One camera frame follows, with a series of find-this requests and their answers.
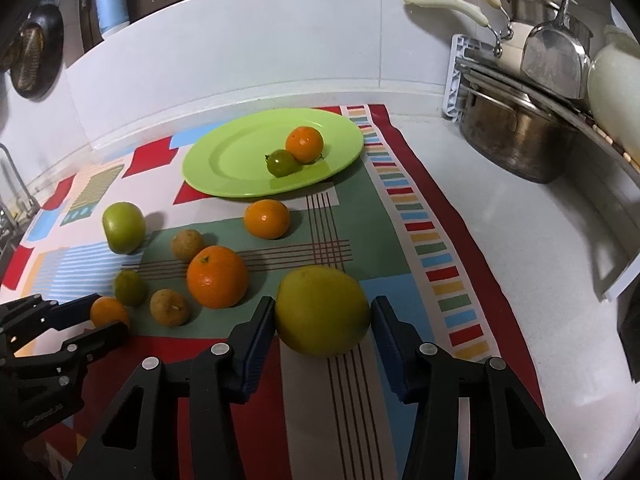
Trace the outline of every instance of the stainless steel pot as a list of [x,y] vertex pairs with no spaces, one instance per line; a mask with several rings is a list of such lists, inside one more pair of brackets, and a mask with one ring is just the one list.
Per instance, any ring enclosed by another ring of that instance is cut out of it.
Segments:
[[[559,7],[553,2],[545,0],[507,0],[510,5],[511,20],[514,22],[527,23],[529,25],[539,25],[550,22],[558,14]],[[593,33],[575,16],[568,14],[564,19],[564,24],[578,38],[584,51],[588,54],[591,47]]]
[[460,129],[493,163],[547,184],[566,166],[575,130],[530,97],[478,72],[466,72],[468,91]]

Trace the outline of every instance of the green plate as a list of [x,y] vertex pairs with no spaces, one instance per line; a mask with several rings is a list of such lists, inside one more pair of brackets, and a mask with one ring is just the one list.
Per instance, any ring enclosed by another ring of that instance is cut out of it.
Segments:
[[[298,126],[316,128],[324,139],[322,158],[296,173],[275,178],[265,155],[284,149]],[[196,142],[182,163],[187,183],[213,196],[245,198],[300,189],[342,171],[358,158],[364,138],[340,115],[311,108],[267,110],[231,121]]]

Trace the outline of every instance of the small orange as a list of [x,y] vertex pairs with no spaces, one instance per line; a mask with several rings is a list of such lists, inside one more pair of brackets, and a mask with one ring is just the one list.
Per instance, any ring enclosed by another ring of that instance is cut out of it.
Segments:
[[187,267],[187,288],[207,308],[235,305],[248,287],[249,272],[244,261],[226,247],[205,247]]
[[299,126],[293,130],[284,144],[300,164],[308,164],[318,158],[324,148],[320,132],[311,126]]
[[92,323],[96,326],[104,326],[112,321],[121,321],[127,326],[131,326],[129,314],[124,305],[115,298],[103,296],[94,301],[89,312]]
[[289,210],[277,200],[258,200],[244,212],[244,227],[253,236],[265,240],[280,238],[289,229]]

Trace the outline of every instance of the black pan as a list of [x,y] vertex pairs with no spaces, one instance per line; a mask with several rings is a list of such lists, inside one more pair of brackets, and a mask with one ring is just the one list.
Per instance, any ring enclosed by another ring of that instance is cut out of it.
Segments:
[[[37,99],[49,91],[62,65],[65,27],[60,10],[54,5],[36,7],[20,34],[25,40],[11,68],[11,80],[22,97]],[[28,48],[26,38],[30,38]]]

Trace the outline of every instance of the metal spatula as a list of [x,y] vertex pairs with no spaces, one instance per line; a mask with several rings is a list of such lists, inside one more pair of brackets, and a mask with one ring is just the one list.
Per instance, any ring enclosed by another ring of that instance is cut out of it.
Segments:
[[590,60],[564,24],[570,0],[562,0],[554,20],[533,28],[524,45],[522,71],[533,81],[568,99],[587,93]]

